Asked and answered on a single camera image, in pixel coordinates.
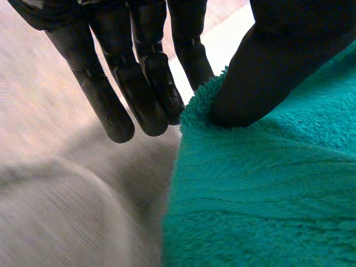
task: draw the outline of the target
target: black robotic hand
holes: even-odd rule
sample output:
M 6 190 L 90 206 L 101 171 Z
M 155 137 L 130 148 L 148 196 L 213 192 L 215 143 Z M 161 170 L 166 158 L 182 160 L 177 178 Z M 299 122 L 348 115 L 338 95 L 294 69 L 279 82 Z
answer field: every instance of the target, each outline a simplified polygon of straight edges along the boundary
M 112 141 L 129 141 L 135 127 L 104 74 L 90 28 L 143 131 L 159 136 L 179 124 L 184 103 L 162 48 L 166 0 L 8 1 L 66 59 Z M 193 90 L 214 75 L 200 42 L 206 1 L 168 0 L 175 51 Z
M 247 127 L 356 40 L 355 0 L 250 0 L 255 24 L 230 62 L 211 120 Z

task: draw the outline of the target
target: black finger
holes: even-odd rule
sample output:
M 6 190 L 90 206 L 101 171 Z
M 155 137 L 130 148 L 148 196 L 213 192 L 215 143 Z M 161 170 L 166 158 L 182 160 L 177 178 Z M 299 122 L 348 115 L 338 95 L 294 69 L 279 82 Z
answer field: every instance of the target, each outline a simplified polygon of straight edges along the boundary
M 230 62 L 212 106 L 212 121 L 223 127 L 253 124 L 355 39 L 356 28 L 328 38 L 300 38 L 252 27 Z
M 98 61 L 88 22 L 67 24 L 46 35 L 67 60 L 109 138 L 117 143 L 132 139 L 134 124 Z
M 90 16 L 108 66 L 142 130 L 149 136 L 163 134 L 168 119 L 148 84 L 132 50 L 130 13 L 118 7 Z
M 133 40 L 142 70 L 160 100 L 169 124 L 179 124 L 184 103 L 174 83 L 168 57 L 163 52 L 163 29 L 167 17 L 165 0 L 130 4 Z
M 167 0 L 174 48 L 194 91 L 214 77 L 200 41 L 207 0 Z

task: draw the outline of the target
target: teal towel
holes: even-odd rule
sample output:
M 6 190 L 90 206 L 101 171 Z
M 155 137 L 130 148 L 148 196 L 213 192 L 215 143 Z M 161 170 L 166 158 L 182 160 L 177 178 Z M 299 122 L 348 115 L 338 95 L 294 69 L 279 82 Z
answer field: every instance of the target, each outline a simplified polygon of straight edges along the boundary
M 164 265 L 356 266 L 356 42 L 246 129 L 207 119 L 225 75 L 181 117 Z

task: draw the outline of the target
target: white surface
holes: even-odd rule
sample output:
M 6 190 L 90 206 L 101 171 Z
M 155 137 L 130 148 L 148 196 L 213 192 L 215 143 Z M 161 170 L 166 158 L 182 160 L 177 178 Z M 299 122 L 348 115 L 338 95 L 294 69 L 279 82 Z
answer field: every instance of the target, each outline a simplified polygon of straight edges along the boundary
M 3 66 L 8 67 L 1 73 L 7 79 L 5 84 L 13 90 L 21 89 L 21 86 L 30 88 L 34 94 L 22 97 L 24 100 L 30 97 L 32 101 L 38 100 L 38 88 L 54 77 L 58 79 L 58 88 L 65 88 L 68 82 L 61 80 L 61 75 L 56 73 L 69 75 L 65 62 L 42 35 L 35 33 L 33 36 L 31 29 L 21 21 L 17 23 L 23 27 L 19 35 L 6 37 L 10 38 L 8 41 L 13 44 L 13 50 L 10 46 L 5 47 L 10 53 L 0 58 L 5 63 Z M 247 6 L 203 37 L 216 74 L 229 63 L 252 24 L 252 14 Z M 18 43 L 18 40 L 26 39 L 41 42 L 45 53 L 54 53 L 46 58 L 50 61 L 53 57 L 51 68 L 39 65 L 44 61 L 37 55 L 43 51 L 21 52 L 21 49 L 31 49 L 26 43 Z M 16 63 L 23 62 L 23 58 L 19 58 L 21 55 L 32 55 L 33 58 L 28 60 L 34 60 L 34 63 L 26 62 L 19 71 Z M 192 92 L 183 70 L 177 60 L 172 60 L 170 65 L 176 84 L 185 102 L 188 102 Z M 44 69 L 47 76 L 39 74 Z M 60 124 L 54 128 L 57 130 L 51 132 L 50 127 L 56 124 L 50 122 L 55 118 L 36 121 L 36 116 L 45 112 L 45 106 L 42 106 L 43 111 L 31 115 L 26 111 L 36 109 L 36 106 L 26 106 L 26 101 L 23 103 L 21 116 L 12 118 L 21 117 L 31 127 L 35 125 L 42 131 L 48 129 L 52 136 L 43 142 L 46 149 L 34 146 L 37 147 L 34 151 L 20 150 L 18 156 L 28 165 L 15 164 L 0 172 L 0 266 L 159 266 L 159 224 L 166 204 L 173 160 L 179 147 L 178 127 L 170 127 L 167 133 L 153 139 L 144 135 L 135 123 L 137 130 L 133 140 L 116 145 L 95 120 L 92 125 L 86 124 L 86 128 L 67 134 L 65 140 L 69 141 L 60 143 L 56 142 L 58 132 L 70 131 L 81 117 L 68 122 L 68 125 Z M 57 108 L 58 116 L 61 116 L 60 102 L 52 108 Z M 90 110 L 87 104 L 83 108 Z M 86 112 L 89 111 L 82 111 L 79 115 L 84 117 Z M 6 135 L 1 138 L 12 140 Z M 16 143 L 7 145 L 11 149 Z

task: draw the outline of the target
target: microfiber towel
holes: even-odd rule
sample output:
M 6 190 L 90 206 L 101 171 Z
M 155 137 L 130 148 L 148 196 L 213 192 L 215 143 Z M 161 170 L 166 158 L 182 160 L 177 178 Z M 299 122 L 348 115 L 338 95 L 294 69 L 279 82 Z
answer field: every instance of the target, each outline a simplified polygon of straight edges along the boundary
M 356 266 L 356 42 L 247 128 L 208 120 L 225 76 L 181 116 L 164 265 Z

